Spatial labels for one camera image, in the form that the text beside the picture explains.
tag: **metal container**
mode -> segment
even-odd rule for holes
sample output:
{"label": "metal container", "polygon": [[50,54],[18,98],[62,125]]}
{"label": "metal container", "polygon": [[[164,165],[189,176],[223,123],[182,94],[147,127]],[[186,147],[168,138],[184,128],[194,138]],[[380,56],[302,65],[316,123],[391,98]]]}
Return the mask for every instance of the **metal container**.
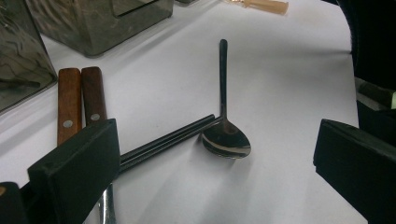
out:
{"label": "metal container", "polygon": [[27,0],[39,31],[87,57],[168,18],[173,0]]}
{"label": "metal container", "polygon": [[56,83],[24,0],[0,0],[0,114]]}

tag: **spoon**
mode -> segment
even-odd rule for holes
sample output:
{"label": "spoon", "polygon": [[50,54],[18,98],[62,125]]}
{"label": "spoon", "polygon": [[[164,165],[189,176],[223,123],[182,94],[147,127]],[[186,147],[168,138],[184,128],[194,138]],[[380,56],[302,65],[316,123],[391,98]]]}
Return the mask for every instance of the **spoon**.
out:
{"label": "spoon", "polygon": [[227,120],[227,41],[220,41],[220,116],[222,120],[203,131],[204,146],[214,154],[231,159],[240,159],[250,153],[248,138]]}

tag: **white table surface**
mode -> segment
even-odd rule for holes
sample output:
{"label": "white table surface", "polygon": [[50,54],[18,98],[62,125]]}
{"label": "white table surface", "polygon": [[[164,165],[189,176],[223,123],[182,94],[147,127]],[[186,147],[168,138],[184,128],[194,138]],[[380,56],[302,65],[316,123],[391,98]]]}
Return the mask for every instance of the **white table surface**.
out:
{"label": "white table surface", "polygon": [[[285,16],[222,1],[175,5],[170,19],[88,59],[43,36],[56,71],[99,66],[125,153],[219,115],[219,41],[228,40],[228,118],[251,154],[228,160],[198,136],[114,182],[119,223],[366,223],[315,172],[322,119],[358,125],[350,38],[339,7],[290,0]],[[56,147],[57,86],[0,117],[0,181]],[[93,210],[88,223],[97,223]]]}

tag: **knife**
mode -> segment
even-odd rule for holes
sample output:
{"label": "knife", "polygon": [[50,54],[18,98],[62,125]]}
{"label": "knife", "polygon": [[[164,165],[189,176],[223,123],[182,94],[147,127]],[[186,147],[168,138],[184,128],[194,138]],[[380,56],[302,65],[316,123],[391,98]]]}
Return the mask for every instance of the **knife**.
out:
{"label": "knife", "polygon": [[[82,95],[84,99],[85,122],[87,125],[107,119],[102,71],[99,67],[81,69]],[[113,202],[113,185],[110,184],[98,201],[100,222],[116,224]]]}
{"label": "knife", "polygon": [[58,74],[59,146],[81,130],[81,75],[77,68],[64,68]]}

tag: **knife handle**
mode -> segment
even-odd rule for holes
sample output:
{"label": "knife handle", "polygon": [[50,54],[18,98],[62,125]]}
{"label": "knife handle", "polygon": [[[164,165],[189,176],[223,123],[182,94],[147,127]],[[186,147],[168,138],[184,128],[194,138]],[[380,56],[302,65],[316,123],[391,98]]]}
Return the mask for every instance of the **knife handle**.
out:
{"label": "knife handle", "polygon": [[288,2],[278,2],[273,0],[244,0],[245,7],[256,7],[264,11],[284,15],[288,11]]}
{"label": "knife handle", "polygon": [[81,128],[81,75],[64,68],[58,74],[58,146]]}
{"label": "knife handle", "polygon": [[102,71],[100,68],[83,68],[81,70],[81,83],[87,126],[98,120],[107,119]]}

